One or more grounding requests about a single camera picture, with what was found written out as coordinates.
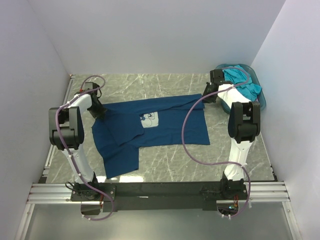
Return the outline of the aluminium frame rail front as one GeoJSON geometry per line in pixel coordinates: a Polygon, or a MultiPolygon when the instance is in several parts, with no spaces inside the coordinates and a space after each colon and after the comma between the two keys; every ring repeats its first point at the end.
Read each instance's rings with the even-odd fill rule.
{"type": "MultiPolygon", "coordinates": [[[[251,202],[288,202],[290,197],[283,182],[253,182],[239,191],[218,190],[213,182],[122,182],[102,184],[102,190],[113,200],[120,198],[147,199],[159,197],[182,199],[195,197],[200,200],[232,201],[238,199],[251,202]]],[[[81,196],[62,183],[33,184],[27,197],[28,204],[96,204],[100,197],[81,196]]]]}

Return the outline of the dark blue printed t-shirt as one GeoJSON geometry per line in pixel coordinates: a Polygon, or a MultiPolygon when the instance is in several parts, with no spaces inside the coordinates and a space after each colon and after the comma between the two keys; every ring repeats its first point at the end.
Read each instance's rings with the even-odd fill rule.
{"type": "Polygon", "coordinates": [[[139,149],[166,145],[209,145],[201,94],[104,104],[92,135],[107,179],[138,170],[139,149]]]}

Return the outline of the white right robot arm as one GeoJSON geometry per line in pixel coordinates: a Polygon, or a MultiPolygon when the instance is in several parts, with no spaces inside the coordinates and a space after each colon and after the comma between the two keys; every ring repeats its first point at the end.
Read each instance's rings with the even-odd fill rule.
{"type": "Polygon", "coordinates": [[[214,103],[220,98],[230,108],[227,129],[231,148],[219,187],[221,197],[230,200],[247,191],[245,165],[250,147],[261,130],[260,104],[243,96],[227,80],[227,73],[222,69],[210,71],[210,82],[206,84],[203,96],[207,96],[202,100],[204,103],[214,103]]]}

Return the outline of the black base crossbar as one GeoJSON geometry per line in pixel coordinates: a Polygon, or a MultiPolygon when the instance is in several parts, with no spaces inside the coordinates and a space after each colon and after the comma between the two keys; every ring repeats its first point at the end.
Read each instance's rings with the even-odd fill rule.
{"type": "MultiPolygon", "coordinates": [[[[221,190],[221,181],[195,181],[195,182],[213,182],[218,190],[221,190]]],[[[138,199],[132,197],[124,197],[119,200],[113,200],[102,189],[102,183],[98,182],[98,191],[100,201],[98,203],[89,204],[82,202],[82,211],[85,213],[97,214],[98,209],[102,212],[118,212],[118,211],[135,211],[135,210],[188,210],[188,209],[201,209],[203,211],[217,211],[218,200],[201,200],[195,197],[155,197],[152,199],[138,199]]]]}

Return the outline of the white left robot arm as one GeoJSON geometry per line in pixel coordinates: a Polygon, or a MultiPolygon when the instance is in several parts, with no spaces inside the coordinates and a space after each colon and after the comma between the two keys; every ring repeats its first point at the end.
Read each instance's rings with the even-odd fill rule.
{"type": "Polygon", "coordinates": [[[101,194],[83,148],[82,114],[88,111],[95,120],[105,118],[107,109],[100,102],[101,88],[95,82],[85,81],[70,101],[48,111],[50,143],[65,155],[74,174],[74,183],[67,182],[65,186],[85,201],[95,201],[101,194]]]}

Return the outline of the turquoise t-shirt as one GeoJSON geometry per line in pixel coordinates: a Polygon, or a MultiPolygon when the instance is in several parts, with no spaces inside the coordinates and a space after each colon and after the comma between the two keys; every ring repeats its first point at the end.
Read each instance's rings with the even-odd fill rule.
{"type": "Polygon", "coordinates": [[[262,87],[253,82],[251,75],[243,67],[240,65],[236,65],[234,67],[228,66],[222,71],[224,73],[225,81],[231,82],[234,85],[246,82],[248,80],[248,75],[249,80],[247,83],[237,86],[236,89],[250,101],[256,101],[258,99],[258,95],[261,93],[262,87]]]}

